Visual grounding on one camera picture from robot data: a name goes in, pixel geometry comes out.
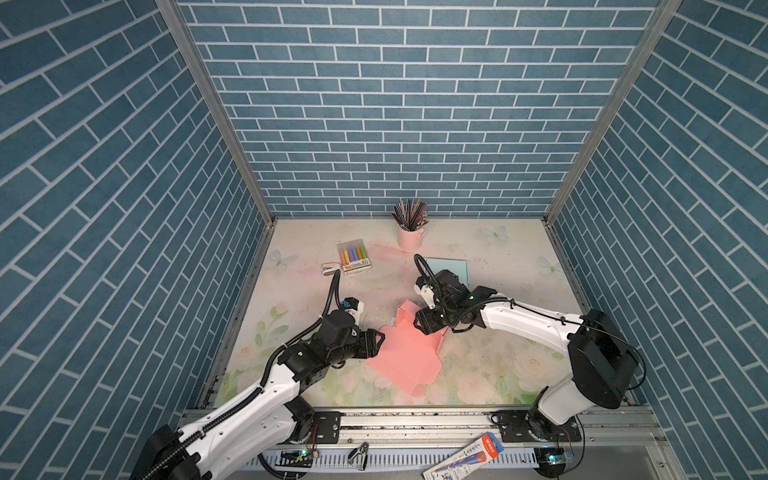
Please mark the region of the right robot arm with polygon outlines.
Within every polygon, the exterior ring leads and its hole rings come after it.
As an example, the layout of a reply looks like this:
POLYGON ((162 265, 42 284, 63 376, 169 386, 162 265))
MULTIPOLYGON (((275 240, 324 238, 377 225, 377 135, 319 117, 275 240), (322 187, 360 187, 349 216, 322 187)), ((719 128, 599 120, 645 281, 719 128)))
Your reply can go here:
POLYGON ((527 413, 529 430, 544 438, 593 407, 618 408, 640 356, 599 310, 565 314, 518 302, 484 286, 472 290, 448 270, 421 274, 414 290, 426 306, 414 326, 423 334, 470 327, 508 332, 563 355, 570 372, 544 387, 527 413))

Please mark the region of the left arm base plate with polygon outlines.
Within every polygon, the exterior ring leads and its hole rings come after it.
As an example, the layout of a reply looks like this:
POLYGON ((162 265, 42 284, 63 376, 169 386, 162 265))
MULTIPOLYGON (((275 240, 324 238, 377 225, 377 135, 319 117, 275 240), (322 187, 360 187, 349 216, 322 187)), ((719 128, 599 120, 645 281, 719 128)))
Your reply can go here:
POLYGON ((325 445, 337 444, 341 429, 342 414, 338 411, 316 411, 296 422, 289 443, 325 445))

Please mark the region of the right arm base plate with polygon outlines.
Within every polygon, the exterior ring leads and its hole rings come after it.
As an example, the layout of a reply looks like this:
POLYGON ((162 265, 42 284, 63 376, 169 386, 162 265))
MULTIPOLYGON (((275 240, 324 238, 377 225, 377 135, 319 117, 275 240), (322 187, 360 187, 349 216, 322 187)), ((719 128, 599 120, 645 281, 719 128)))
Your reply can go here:
POLYGON ((515 409, 493 412, 490 421, 499 430, 504 443, 575 443, 583 440, 581 427, 574 417, 557 425, 538 411, 515 409))

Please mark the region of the light blue paper box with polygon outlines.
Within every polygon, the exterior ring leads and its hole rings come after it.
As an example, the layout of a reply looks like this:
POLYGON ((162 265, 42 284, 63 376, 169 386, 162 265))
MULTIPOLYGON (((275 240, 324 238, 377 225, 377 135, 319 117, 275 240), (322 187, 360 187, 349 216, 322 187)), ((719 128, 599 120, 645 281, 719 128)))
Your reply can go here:
POLYGON ((466 260, 433 257, 426 257, 425 260, 434 274, 447 270, 455 274, 462 284, 470 284, 469 265, 466 260))

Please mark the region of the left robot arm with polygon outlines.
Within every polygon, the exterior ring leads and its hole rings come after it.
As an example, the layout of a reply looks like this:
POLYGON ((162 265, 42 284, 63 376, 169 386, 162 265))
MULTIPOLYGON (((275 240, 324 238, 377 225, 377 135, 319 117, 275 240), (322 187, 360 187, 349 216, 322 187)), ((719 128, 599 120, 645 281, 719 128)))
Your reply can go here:
POLYGON ((301 394, 331 367, 377 356, 385 339, 376 329, 361 329, 347 311, 319 318, 271 354, 254 385, 195 422, 156 430, 131 477, 225 479, 275 445, 305 441, 315 411, 301 394))

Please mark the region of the pink paper box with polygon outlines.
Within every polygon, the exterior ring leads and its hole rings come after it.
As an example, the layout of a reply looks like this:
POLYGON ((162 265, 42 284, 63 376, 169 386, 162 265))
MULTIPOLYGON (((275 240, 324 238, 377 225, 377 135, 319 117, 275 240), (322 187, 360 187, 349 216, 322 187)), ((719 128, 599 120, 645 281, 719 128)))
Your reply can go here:
POLYGON ((426 385, 434 382, 442 370, 438 357, 447 329, 425 335, 414 326, 420 307, 404 300, 397 310, 394 326, 383 326, 385 339, 378 354, 368 365, 411 397, 423 397, 426 385))

